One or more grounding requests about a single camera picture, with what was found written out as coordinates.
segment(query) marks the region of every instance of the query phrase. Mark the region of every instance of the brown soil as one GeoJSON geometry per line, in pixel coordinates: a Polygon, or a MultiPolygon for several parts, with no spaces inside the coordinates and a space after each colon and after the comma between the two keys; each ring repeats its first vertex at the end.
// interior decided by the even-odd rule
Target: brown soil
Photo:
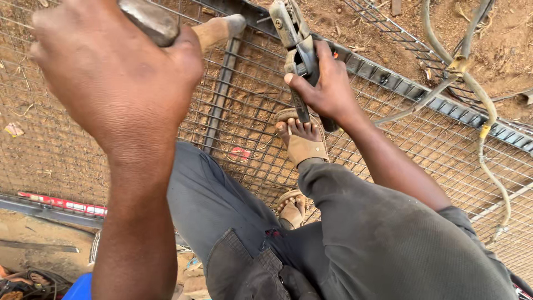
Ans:
{"type": "MultiPolygon", "coordinates": [[[[252,2],[265,8],[271,4],[270,0],[252,2]]],[[[344,1],[297,2],[311,30],[346,46],[365,47],[358,53],[416,82],[427,86],[437,83],[426,79],[421,61],[410,51],[380,33],[373,25],[365,23],[344,1]]],[[[457,12],[456,2],[433,1],[430,10],[433,29],[449,52],[461,40],[468,25],[468,21],[457,12]]],[[[475,0],[457,3],[468,18],[472,16],[472,9],[479,5],[479,1],[475,0]]],[[[382,4],[379,8],[382,14],[429,45],[422,29],[420,0],[403,0],[402,14],[396,17],[391,15],[389,0],[375,0],[376,6],[382,4]]],[[[533,2],[530,0],[497,1],[490,13],[491,25],[473,38],[470,72],[491,97],[533,87],[533,62],[530,59],[533,57],[533,17],[526,22],[531,12],[533,2]]],[[[524,97],[513,97],[503,103],[498,107],[501,117],[533,124],[533,106],[526,106],[524,97]]]]}

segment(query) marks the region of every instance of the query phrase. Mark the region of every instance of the leg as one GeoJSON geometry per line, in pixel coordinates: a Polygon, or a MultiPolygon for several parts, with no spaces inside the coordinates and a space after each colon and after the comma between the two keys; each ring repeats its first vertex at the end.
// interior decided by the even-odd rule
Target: leg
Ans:
{"type": "Polygon", "coordinates": [[[280,227],[261,200],[224,173],[209,155],[188,143],[176,143],[167,199],[174,226],[204,263],[229,228],[255,257],[265,230],[280,227]]]}

